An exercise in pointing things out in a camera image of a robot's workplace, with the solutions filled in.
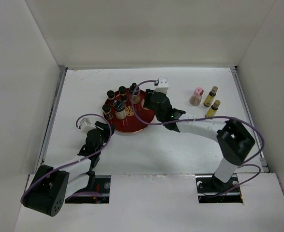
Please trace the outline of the pink-cap spice jar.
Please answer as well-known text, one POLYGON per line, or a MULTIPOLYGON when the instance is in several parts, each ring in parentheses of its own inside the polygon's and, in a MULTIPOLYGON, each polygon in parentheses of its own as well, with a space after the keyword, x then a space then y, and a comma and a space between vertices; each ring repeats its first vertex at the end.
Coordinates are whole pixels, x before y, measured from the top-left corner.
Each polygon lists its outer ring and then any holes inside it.
POLYGON ((193 106, 198 106, 201 103, 202 96, 203 96, 204 90, 201 87, 197 87, 194 90, 193 95, 190 97, 190 104, 193 106))

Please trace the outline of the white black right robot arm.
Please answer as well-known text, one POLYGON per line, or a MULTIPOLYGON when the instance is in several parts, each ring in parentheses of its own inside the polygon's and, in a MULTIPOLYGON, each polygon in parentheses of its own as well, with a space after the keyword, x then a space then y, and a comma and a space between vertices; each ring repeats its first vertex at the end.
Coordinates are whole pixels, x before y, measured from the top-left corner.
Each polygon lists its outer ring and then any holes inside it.
POLYGON ((144 107, 154 110, 157 120, 170 131, 192 133, 219 144, 223 158, 211 178, 211 185, 216 191, 228 187, 230 178, 255 145, 254 138, 240 121, 197 120, 185 111, 173 108, 162 92, 147 89, 144 107))

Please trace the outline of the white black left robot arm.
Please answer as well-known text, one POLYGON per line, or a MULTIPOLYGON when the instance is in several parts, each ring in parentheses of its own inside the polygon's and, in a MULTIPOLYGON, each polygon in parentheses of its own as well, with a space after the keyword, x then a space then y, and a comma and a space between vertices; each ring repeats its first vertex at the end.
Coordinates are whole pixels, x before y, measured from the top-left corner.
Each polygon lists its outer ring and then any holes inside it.
POLYGON ((21 198, 25 208, 54 217, 65 201, 79 190, 86 193, 95 189, 95 172, 100 154, 115 132, 109 123, 95 122, 87 132, 85 144, 77 156, 57 167, 43 164, 21 198))

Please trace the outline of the black-knob spice jar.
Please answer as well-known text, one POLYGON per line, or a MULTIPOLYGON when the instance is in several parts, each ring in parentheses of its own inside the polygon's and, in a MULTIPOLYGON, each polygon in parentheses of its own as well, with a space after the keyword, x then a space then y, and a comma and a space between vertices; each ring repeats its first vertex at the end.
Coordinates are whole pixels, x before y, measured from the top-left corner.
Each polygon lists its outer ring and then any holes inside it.
POLYGON ((133 104, 138 104, 140 102, 140 88, 137 87, 136 83, 130 85, 129 97, 133 104))
POLYGON ((117 119, 123 120, 126 118, 126 112, 125 112, 126 105, 124 101, 122 100, 114 101, 113 107, 117 119))

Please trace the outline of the small black-cap spice bottle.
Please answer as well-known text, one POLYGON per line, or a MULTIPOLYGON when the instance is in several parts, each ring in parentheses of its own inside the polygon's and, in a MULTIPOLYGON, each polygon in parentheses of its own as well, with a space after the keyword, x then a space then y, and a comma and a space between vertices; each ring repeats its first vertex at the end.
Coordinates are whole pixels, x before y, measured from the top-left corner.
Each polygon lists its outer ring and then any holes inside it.
POLYGON ((107 94, 107 97, 108 97, 109 104, 113 105, 114 101, 115 101, 115 92, 112 91, 112 90, 109 90, 106 94, 107 94))
POLYGON ((126 102, 127 101, 127 89, 126 89, 125 86, 120 86, 119 87, 119 94, 120 94, 120 99, 123 102, 126 102))
POLYGON ((112 115, 112 112, 111 112, 111 107, 110 107, 109 104, 104 104, 102 106, 102 111, 103 111, 104 117, 107 120, 111 120, 113 118, 113 115, 112 115))

